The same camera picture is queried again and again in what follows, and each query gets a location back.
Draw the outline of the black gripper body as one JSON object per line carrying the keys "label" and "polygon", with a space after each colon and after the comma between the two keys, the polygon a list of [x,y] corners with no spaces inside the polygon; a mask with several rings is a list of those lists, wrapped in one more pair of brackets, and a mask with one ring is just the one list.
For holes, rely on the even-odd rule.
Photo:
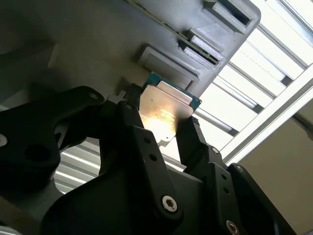
{"label": "black gripper body", "polygon": [[230,188],[215,201],[204,183],[169,170],[178,205],[165,209],[163,194],[156,210],[141,180],[132,181],[125,170],[103,174],[59,198],[43,218],[43,235],[242,235],[237,205]]}

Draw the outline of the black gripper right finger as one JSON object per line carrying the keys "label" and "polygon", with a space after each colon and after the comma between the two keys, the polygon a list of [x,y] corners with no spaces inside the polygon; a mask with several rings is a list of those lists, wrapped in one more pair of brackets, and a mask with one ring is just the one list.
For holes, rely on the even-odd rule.
{"label": "black gripper right finger", "polygon": [[215,235],[293,235],[294,229],[239,164],[226,165],[206,143],[194,117],[178,123],[176,140],[184,172],[202,181],[202,227]]}

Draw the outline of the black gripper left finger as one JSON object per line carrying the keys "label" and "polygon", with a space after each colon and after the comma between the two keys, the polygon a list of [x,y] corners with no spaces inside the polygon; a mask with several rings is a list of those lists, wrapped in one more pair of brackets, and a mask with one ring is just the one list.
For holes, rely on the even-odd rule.
{"label": "black gripper left finger", "polygon": [[126,101],[105,101],[81,86],[0,114],[0,194],[12,203],[50,199],[52,178],[61,153],[87,137],[100,142],[103,174],[125,170],[141,180],[156,210],[163,194],[165,209],[176,213],[176,192],[154,135],[146,130],[138,109]]}

